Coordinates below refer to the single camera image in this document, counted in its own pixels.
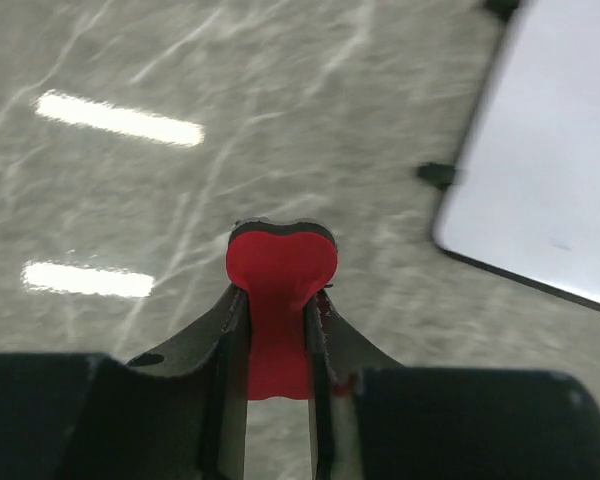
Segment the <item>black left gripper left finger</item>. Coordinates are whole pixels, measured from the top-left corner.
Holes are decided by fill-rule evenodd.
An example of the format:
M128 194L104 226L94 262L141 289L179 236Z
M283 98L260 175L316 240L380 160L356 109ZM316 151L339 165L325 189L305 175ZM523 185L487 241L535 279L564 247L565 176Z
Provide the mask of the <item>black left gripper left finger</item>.
M241 478L248 322L231 286L129 362L0 353L0 479Z

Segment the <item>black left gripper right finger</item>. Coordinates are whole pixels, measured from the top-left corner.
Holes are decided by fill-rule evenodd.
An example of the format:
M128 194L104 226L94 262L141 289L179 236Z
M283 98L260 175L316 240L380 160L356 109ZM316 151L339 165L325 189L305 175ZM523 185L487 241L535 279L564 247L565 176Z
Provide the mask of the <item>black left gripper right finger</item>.
M316 479L600 479L600 409L551 370L404 366L304 310Z

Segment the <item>white whiteboard black frame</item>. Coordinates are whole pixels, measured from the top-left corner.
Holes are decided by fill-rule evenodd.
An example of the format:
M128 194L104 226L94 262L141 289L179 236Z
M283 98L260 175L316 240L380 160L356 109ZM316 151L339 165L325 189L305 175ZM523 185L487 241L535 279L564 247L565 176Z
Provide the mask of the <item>white whiteboard black frame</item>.
M498 1L507 19L431 237L446 254L600 310L600 1Z

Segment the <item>red black whiteboard eraser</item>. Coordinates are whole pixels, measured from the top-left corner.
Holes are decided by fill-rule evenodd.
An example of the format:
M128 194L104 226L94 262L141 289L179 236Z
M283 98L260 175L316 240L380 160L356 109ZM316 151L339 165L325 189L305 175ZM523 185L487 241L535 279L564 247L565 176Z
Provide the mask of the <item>red black whiteboard eraser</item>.
M251 401L308 398L304 309L333 279L338 263L333 234L315 220L258 217L235 224L225 264L249 302Z

